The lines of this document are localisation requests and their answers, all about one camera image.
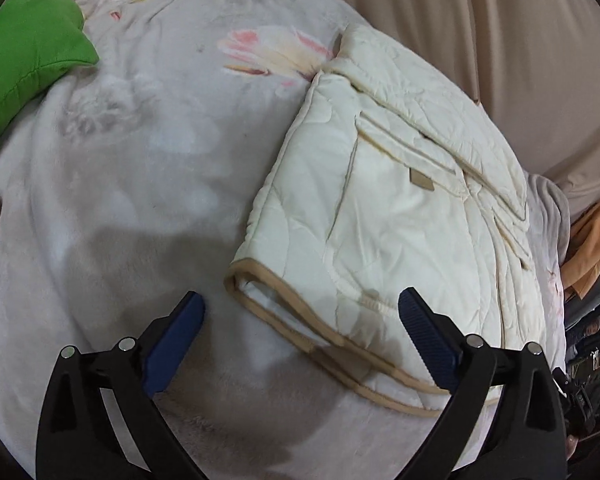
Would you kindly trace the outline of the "orange hanging garment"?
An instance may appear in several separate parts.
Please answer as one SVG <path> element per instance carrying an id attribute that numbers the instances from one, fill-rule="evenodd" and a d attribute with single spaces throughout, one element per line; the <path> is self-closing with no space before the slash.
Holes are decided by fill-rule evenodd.
<path id="1" fill-rule="evenodd" d="M 560 272 L 565 291 L 579 299 L 588 294 L 600 277 L 600 202 L 571 227 Z"/>

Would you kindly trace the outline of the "cream quilted jacket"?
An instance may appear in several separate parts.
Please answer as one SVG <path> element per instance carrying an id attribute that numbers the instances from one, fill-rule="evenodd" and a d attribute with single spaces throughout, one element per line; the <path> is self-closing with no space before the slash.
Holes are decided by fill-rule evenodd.
<path id="1" fill-rule="evenodd" d="M 314 77 L 254 199 L 227 291 L 359 396 L 436 416 L 400 321 L 413 287 L 494 347 L 543 341 L 524 170 L 486 111 L 377 29 Z"/>

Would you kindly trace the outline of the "grey floral fleece blanket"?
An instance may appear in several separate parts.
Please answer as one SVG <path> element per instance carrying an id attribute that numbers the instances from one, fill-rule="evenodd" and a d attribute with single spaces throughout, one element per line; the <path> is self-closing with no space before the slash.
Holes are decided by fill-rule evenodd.
<path id="1" fill-rule="evenodd" d="M 430 429 L 362 399 L 222 279 L 308 82 L 248 76 L 218 41 L 262 27 L 334 44 L 354 0 L 81 0 L 100 60 L 0 142 L 0 439 L 34 467 L 59 350 L 105 350 L 189 289 L 201 335 L 158 407 L 215 479 L 381 479 Z"/>

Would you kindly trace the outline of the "dark hanging clothes rack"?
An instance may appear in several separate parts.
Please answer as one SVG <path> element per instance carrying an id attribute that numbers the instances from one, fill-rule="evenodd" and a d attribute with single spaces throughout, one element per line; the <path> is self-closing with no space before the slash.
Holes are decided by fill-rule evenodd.
<path id="1" fill-rule="evenodd" d="M 580 382 L 595 411 L 595 427 L 584 440 L 600 434 L 600 303 L 567 332 L 567 376 Z"/>

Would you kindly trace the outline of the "green plush pillow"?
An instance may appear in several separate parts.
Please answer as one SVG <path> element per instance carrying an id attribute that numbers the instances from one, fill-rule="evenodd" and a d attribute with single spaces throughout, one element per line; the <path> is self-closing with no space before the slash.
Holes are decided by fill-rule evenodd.
<path id="1" fill-rule="evenodd" d="M 5 0 L 0 7 L 0 136 L 33 98 L 99 56 L 74 0 Z"/>

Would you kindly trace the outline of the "beige draped curtain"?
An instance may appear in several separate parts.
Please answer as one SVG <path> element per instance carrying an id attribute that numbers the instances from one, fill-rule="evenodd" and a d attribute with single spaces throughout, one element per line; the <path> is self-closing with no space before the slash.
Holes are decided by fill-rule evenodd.
<path id="1" fill-rule="evenodd" d="M 574 216 L 600 200 L 595 0 L 346 0 L 479 101 Z"/>

